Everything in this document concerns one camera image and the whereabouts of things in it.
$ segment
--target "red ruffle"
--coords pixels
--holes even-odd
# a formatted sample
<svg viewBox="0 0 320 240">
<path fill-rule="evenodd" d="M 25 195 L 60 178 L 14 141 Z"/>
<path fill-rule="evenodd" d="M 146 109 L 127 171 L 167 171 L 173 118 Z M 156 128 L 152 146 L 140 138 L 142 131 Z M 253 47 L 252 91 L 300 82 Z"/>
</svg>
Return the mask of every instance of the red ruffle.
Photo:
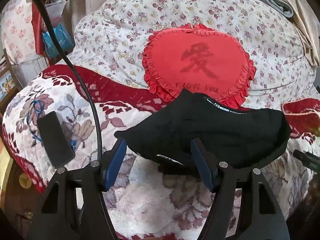
<svg viewBox="0 0 320 240">
<path fill-rule="evenodd" d="M 212 95 L 212 93 L 207 93 L 209 96 L 213 97 L 218 102 L 224 104 L 225 106 L 231 108 L 238 108 L 244 103 L 245 97 L 248 96 L 248 88 L 250 87 L 249 80 L 253 80 L 256 68 L 253 65 L 253 61 L 250 60 L 249 54 L 244 51 L 241 44 L 233 36 L 217 32 L 213 29 L 207 28 L 203 24 L 194 25 L 188 23 L 179 28 L 169 28 L 161 31 L 155 31 L 153 35 L 149 36 L 149 42 L 146 45 L 143 52 L 142 65 L 145 68 L 144 80 L 149 85 L 149 90 L 151 93 L 158 95 L 164 101 L 173 101 L 180 94 L 180 91 L 171 87 L 166 80 L 158 73 L 157 68 L 154 66 L 153 58 L 151 57 L 154 44 L 157 39 L 168 33 L 194 33 L 201 36 L 209 35 L 223 35 L 226 38 L 230 38 L 237 45 L 240 53 L 245 57 L 247 64 L 243 64 L 243 68 L 239 77 L 237 78 L 235 84 L 233 84 L 227 91 L 223 93 L 217 93 Z"/>
</svg>

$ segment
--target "beige curtain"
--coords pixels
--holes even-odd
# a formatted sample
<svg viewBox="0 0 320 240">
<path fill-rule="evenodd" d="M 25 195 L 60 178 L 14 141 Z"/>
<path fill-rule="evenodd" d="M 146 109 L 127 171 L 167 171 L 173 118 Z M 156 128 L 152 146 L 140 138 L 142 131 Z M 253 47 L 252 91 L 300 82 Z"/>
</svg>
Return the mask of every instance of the beige curtain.
<svg viewBox="0 0 320 240">
<path fill-rule="evenodd" d="M 283 0 L 294 11 L 294 25 L 303 43 L 306 58 L 312 66 L 319 66 L 319 21 L 306 0 Z"/>
</svg>

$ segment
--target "clothing label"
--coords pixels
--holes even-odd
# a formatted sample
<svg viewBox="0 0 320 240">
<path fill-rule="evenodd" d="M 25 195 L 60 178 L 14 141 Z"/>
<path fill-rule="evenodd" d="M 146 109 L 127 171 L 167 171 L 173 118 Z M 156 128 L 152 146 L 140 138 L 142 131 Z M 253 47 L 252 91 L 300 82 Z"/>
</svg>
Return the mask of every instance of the clothing label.
<svg viewBox="0 0 320 240">
<path fill-rule="evenodd" d="M 217 103 L 211 102 L 211 101 L 209 100 L 209 98 L 207 98 L 207 101 L 210 102 L 211 104 L 213 104 L 214 106 L 216 106 L 217 108 L 220 108 L 220 109 L 223 110 L 223 111 L 230 112 L 230 113 L 233 113 L 233 114 L 245 114 L 245 113 L 235 112 L 235 111 L 226 109 L 226 108 L 224 108 L 224 107 L 222 107 L 222 106 L 219 106 Z"/>
<path fill-rule="evenodd" d="M 177 161 L 175 161 L 175 160 L 173 160 L 173 159 L 171 159 L 171 158 L 169 158 L 169 157 L 167 157 L 167 156 L 163 156 L 163 155 L 161 155 L 161 154 L 157 154 L 157 156 L 162 157 L 162 158 L 165 158 L 165 159 L 167 159 L 167 160 L 169 160 L 169 161 L 172 161 L 172 162 L 174 162 L 174 163 L 179 163 L 180 165 L 183 166 L 182 163 L 177 162 Z"/>
</svg>

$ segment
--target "folded gray towel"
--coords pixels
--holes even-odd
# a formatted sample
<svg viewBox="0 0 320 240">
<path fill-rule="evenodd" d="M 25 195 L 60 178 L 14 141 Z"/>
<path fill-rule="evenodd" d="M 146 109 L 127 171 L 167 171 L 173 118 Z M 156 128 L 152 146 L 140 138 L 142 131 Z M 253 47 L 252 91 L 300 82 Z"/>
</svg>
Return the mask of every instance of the folded gray towel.
<svg viewBox="0 0 320 240">
<path fill-rule="evenodd" d="M 293 9 L 291 6 L 282 0 L 260 0 L 271 6 L 273 9 L 277 10 L 286 18 L 291 18 L 293 16 Z"/>
</svg>

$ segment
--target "smartphone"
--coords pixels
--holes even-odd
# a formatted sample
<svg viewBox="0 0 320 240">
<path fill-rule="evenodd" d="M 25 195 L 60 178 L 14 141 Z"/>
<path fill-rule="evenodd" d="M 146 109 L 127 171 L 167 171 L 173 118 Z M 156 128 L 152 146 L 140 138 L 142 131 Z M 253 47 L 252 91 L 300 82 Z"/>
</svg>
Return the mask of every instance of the smartphone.
<svg viewBox="0 0 320 240">
<path fill-rule="evenodd" d="M 64 166 L 76 156 L 55 111 L 40 117 L 37 125 L 44 149 L 55 169 Z"/>
</svg>

